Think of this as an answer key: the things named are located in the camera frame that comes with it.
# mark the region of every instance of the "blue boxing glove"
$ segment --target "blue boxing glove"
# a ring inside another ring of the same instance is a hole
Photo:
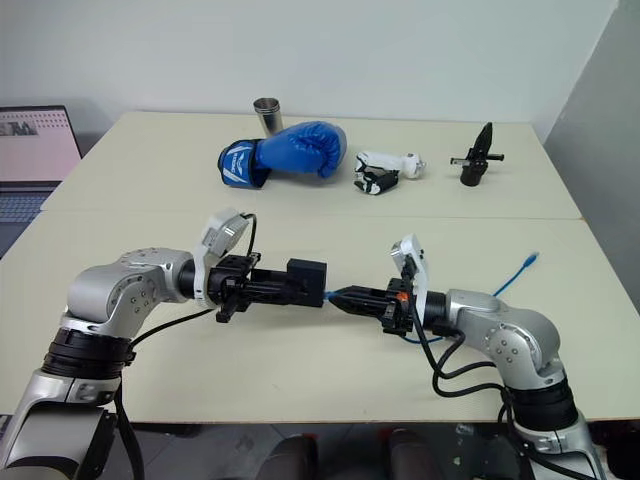
[[[232,187],[260,188],[271,170],[316,173],[327,178],[347,149],[344,131],[327,122],[300,123],[266,140],[239,140],[218,158],[222,181]]]

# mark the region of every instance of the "silver cup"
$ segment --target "silver cup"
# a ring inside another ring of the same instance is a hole
[[[253,102],[253,108],[258,114],[258,118],[260,118],[260,123],[267,137],[271,137],[282,130],[280,102],[276,98],[259,98]]]

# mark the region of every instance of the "laptop keyboard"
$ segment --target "laptop keyboard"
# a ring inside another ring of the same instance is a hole
[[[29,223],[47,199],[44,195],[0,195],[0,223]]]

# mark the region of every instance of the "tabletop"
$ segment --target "tabletop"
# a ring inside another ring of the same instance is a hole
[[[285,126],[318,120],[285,117]],[[580,218],[580,212],[528,124],[495,124],[491,162],[478,187],[459,181],[464,157],[481,123],[324,118],[340,125],[349,147],[336,174],[273,172],[261,190],[222,184],[217,158],[243,138],[260,138],[255,115],[127,113],[86,155],[44,204],[50,211],[210,212],[220,206],[258,214],[470,218]],[[371,196],[353,185],[362,150],[426,162],[423,178],[401,178]]]
[[[41,365],[73,278],[133,248],[191,250],[208,214],[43,212],[0,261],[0,412],[12,412]],[[580,220],[261,214],[263,268],[290,257],[328,263],[327,288],[384,288],[396,240],[415,233],[434,290],[493,292],[532,252],[540,258],[502,296],[557,326],[578,407],[589,419],[640,417],[640,319],[588,226]],[[243,251],[247,238],[236,248]],[[197,310],[161,305],[143,329]],[[436,353],[445,342],[434,344]],[[451,368],[481,354],[462,348]],[[378,322],[323,308],[252,305],[231,323],[212,314],[150,338],[124,371],[129,416],[145,422],[495,420],[499,399],[436,396],[419,347]],[[498,380],[481,369],[456,388]]]

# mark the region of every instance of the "black figurine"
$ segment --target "black figurine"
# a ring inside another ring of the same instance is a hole
[[[489,167],[487,160],[503,161],[503,154],[490,154],[493,139],[493,124],[487,123],[476,138],[476,143],[469,149],[467,158],[452,158],[451,165],[462,165],[460,181],[467,187],[475,187]]]

